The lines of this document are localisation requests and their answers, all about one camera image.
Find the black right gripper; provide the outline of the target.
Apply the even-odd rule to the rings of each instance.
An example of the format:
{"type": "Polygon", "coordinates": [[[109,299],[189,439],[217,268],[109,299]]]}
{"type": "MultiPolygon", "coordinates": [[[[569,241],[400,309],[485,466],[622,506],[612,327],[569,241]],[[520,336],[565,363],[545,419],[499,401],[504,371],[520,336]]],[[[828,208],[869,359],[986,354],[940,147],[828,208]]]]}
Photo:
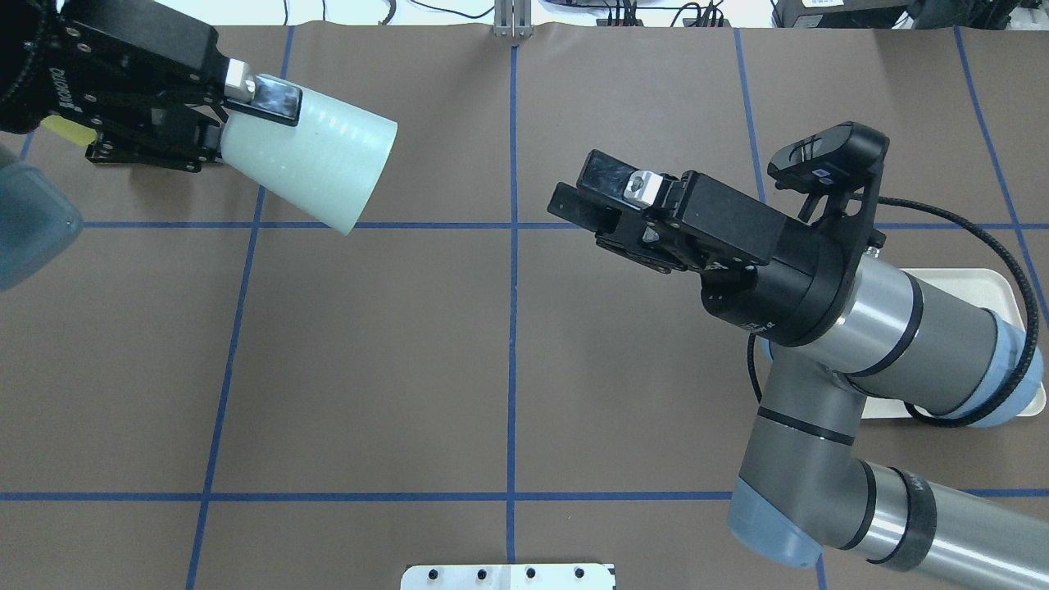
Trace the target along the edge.
{"type": "Polygon", "coordinates": [[[861,264],[861,214],[827,203],[802,223],[705,173],[642,170],[597,149],[547,212],[656,272],[697,273],[709,314],[784,347],[829,332],[861,264]]]}

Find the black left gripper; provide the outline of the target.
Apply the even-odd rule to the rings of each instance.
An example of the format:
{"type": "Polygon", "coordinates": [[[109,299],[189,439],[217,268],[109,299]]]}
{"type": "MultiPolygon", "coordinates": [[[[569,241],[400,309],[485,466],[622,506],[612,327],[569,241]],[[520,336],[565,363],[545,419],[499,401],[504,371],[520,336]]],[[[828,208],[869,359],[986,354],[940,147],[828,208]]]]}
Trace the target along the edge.
{"type": "Polygon", "coordinates": [[[4,1],[2,131],[60,115],[95,164],[198,172],[232,111],[295,127],[302,89],[228,60],[210,24],[155,1],[4,1]]]}

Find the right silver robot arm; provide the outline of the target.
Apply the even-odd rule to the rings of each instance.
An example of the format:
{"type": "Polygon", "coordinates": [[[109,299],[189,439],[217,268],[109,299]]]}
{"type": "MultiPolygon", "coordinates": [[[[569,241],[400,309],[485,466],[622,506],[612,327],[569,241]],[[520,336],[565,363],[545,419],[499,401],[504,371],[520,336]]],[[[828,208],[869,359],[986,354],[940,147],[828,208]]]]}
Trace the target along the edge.
{"type": "Polygon", "coordinates": [[[797,568],[833,547],[967,588],[1045,589],[1045,520],[853,452],[869,403],[881,419],[896,406],[940,429],[989,429],[1027,410],[1044,376],[1039,305],[992,235],[936,206],[889,199],[991,247],[1018,285],[1025,328],[879,258],[884,159],[882,145],[823,138],[784,148],[768,175],[806,197],[786,216],[695,170],[656,173],[592,150],[547,212],[634,264],[695,273],[704,310],[767,352],[729,508],[742,545],[797,568]]]}

